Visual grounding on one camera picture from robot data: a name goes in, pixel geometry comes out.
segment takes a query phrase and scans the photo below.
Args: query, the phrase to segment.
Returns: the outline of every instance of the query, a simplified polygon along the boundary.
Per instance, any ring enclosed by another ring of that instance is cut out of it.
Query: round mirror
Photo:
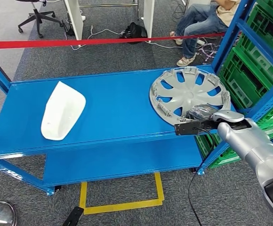
[[[7,203],[0,202],[0,226],[16,226],[17,215],[15,209]]]

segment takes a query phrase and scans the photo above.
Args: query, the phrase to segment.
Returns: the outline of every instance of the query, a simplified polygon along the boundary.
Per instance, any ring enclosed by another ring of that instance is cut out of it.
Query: red rope barrier
[[[177,39],[189,39],[200,37],[217,37],[224,36],[225,33],[200,34],[189,36],[177,36]],[[40,48],[40,47],[56,47],[56,46],[76,46],[76,45],[100,45],[115,44],[137,41],[160,41],[170,40],[173,37],[157,37],[157,38],[137,38],[137,39],[91,39],[91,40],[34,40],[34,41],[0,41],[2,48]]]

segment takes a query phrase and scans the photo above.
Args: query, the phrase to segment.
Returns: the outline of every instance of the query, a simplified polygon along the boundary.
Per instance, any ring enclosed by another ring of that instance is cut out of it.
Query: lower shelf
[[[47,155],[44,183],[56,186],[179,170],[198,167],[201,161],[194,136],[51,153]]]

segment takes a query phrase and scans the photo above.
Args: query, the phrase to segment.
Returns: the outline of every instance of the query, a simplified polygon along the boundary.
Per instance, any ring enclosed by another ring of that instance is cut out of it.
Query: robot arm
[[[222,110],[211,120],[175,125],[176,135],[198,134],[202,129],[217,129],[241,159],[247,162],[257,176],[268,207],[273,212],[273,143],[251,119],[242,114]]]

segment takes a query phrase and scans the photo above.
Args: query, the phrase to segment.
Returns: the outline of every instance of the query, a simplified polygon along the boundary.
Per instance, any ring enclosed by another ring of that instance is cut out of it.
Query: shelf board
[[[213,72],[208,65],[198,68]],[[0,113],[0,159],[175,139],[173,127],[160,118],[149,99],[150,86],[164,70],[13,82]],[[40,125],[58,81],[83,94],[87,103],[66,138],[48,140]]]
[[[44,184],[66,185],[179,170],[198,167],[201,161],[194,136],[50,153],[45,162]]]

